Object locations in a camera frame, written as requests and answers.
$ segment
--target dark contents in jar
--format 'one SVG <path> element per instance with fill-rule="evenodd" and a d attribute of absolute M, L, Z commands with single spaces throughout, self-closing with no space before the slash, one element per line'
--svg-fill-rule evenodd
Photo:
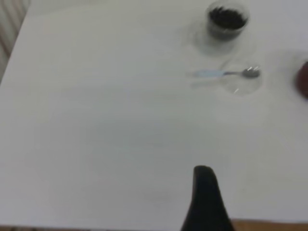
<path fill-rule="evenodd" d="M 209 12 L 210 22 L 207 24 L 209 34 L 222 41 L 232 40 L 240 35 L 247 23 L 242 14 L 232 9 L 217 7 Z"/>
<path fill-rule="evenodd" d="M 214 8 L 209 14 L 213 22 L 223 29 L 237 30 L 247 22 L 236 10 L 224 9 L 223 7 Z"/>
<path fill-rule="evenodd" d="M 295 85 L 299 93 L 308 99 L 308 62 L 298 72 Z"/>

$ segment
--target spoon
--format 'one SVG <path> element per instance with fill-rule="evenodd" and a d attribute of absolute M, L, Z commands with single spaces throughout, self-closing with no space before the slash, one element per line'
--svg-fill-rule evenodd
<path fill-rule="evenodd" d="M 261 70 L 259 66 L 250 66 L 242 72 L 237 71 L 220 71 L 220 70 L 202 70 L 196 71 L 192 74 L 193 77 L 202 78 L 202 77 L 223 77 L 228 75 L 238 75 L 243 76 L 244 78 L 257 78 L 261 75 Z"/>

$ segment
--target radiator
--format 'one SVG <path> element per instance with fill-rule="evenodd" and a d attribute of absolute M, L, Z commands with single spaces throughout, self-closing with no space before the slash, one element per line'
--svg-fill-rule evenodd
<path fill-rule="evenodd" d="M 0 80 L 31 0 L 0 0 Z"/>

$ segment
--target white table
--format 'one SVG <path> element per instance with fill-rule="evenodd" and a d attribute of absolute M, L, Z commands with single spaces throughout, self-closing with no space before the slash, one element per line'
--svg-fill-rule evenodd
<path fill-rule="evenodd" d="M 196 165 L 232 218 L 308 221 L 308 109 L 288 85 L 308 3 L 247 0 L 246 40 L 205 55 L 209 3 L 34 1 L 0 88 L 0 224 L 179 230 Z M 265 70 L 249 96 L 185 76 L 248 53 Z"/>

